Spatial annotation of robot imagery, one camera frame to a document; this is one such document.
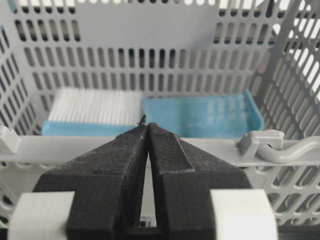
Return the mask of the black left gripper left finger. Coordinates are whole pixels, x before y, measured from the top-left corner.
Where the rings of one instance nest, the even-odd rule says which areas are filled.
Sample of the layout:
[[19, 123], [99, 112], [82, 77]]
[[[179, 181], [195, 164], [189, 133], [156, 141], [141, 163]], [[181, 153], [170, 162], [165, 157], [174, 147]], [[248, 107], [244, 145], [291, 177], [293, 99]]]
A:
[[73, 191], [70, 240], [113, 240], [140, 223], [148, 158], [145, 124], [44, 173], [35, 192]]

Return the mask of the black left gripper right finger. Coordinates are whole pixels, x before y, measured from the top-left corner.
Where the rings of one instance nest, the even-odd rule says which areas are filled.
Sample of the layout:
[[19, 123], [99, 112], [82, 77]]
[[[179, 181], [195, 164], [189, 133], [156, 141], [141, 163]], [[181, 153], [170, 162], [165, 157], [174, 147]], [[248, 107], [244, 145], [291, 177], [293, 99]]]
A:
[[210, 190], [251, 189], [247, 175], [155, 123], [147, 141], [157, 226], [169, 240], [213, 240]]

